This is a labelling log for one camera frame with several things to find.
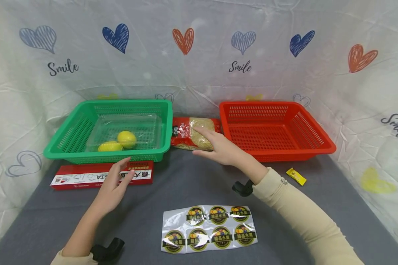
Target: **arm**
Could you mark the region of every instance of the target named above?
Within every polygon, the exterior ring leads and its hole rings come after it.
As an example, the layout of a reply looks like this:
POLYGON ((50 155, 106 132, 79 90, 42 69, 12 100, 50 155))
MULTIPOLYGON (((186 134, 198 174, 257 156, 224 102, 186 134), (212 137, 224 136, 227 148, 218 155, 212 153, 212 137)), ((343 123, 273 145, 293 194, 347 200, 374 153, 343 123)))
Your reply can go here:
POLYGON ((223 165, 239 168, 255 184, 253 194, 275 209, 299 232, 316 265, 362 265, 333 220, 310 198, 289 184, 272 168, 266 168, 222 134, 195 128, 214 147, 213 152, 193 151, 223 165))
POLYGON ((123 159, 112 165, 109 174, 102 184, 95 200, 81 218, 74 233, 66 243, 64 249, 59 251, 51 265, 90 265, 97 264, 93 260, 90 249, 102 218, 115 209, 122 200, 128 184, 134 177, 134 170, 121 181, 119 173, 127 166, 130 158, 123 159))

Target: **yellow fruit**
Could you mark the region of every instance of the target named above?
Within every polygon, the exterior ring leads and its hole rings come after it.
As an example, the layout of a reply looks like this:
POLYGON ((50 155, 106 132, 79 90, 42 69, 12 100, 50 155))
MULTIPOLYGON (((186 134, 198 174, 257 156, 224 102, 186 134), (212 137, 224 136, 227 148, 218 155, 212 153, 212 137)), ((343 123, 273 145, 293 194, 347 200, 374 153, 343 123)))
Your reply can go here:
POLYGON ((122 145, 116 141, 104 142, 98 148, 99 152, 122 151, 122 145))
POLYGON ((121 131, 118 133, 118 143, 125 149, 131 149, 136 145, 136 136, 131 131, 121 131))

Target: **red basket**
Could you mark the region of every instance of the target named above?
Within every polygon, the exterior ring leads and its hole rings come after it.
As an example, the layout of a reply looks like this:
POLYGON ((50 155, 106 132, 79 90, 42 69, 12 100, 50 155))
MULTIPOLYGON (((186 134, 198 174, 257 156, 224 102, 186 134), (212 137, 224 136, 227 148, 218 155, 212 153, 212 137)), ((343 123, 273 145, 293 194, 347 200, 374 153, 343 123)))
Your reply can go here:
POLYGON ((317 121, 296 102, 222 102, 220 115, 224 135, 260 162, 303 161, 336 151, 317 121))

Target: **plastic basket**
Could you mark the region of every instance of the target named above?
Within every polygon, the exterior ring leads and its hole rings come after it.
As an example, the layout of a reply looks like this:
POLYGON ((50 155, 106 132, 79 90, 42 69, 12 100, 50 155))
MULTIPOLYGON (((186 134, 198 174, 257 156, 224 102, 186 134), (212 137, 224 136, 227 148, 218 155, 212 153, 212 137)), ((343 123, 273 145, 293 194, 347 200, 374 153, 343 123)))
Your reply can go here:
POLYGON ((317 121, 296 102, 222 102, 220 115, 224 135, 260 162, 303 161, 336 151, 317 121))
MULTIPOLYGON (((49 159, 65 159, 74 164, 132 161, 159 162, 170 148, 172 103, 168 100, 91 100, 80 103, 60 126, 44 150, 49 159), (111 152, 86 152, 87 140, 99 117, 107 115, 155 114, 161 120, 160 147, 111 152)), ((138 121, 139 127, 145 123, 138 121)))

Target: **beige sleeve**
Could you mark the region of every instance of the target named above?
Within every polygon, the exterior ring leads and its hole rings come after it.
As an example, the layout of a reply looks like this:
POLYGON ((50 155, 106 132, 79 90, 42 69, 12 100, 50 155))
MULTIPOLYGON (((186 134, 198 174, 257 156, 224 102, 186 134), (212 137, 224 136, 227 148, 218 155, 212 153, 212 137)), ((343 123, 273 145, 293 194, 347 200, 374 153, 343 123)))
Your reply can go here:
POLYGON ((54 260, 52 260, 51 265, 96 265, 97 261, 93 260, 93 253, 90 253, 87 257, 63 257, 62 251, 56 254, 54 260))
POLYGON ((339 227, 310 198, 269 167, 253 194, 299 232, 316 265, 363 265, 339 227))

